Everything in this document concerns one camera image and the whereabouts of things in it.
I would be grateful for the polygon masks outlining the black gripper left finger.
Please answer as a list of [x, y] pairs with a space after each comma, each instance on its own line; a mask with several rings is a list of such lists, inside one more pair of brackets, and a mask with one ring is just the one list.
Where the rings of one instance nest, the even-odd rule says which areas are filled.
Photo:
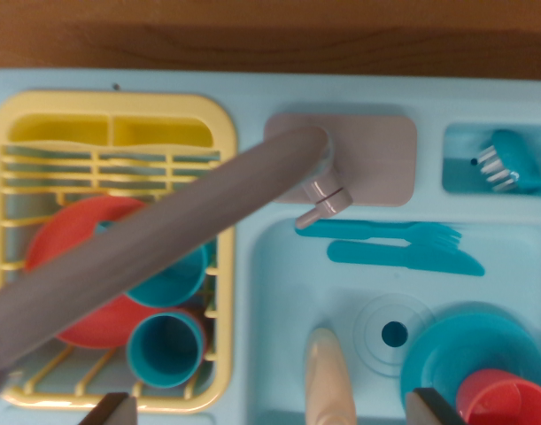
[[80, 425], [136, 425], [136, 398], [126, 392], [107, 393]]

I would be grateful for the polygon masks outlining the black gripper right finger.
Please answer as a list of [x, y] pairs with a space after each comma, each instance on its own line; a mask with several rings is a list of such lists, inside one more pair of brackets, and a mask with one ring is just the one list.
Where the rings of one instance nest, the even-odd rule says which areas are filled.
[[434, 388], [416, 388], [406, 394], [406, 425], [467, 425]]

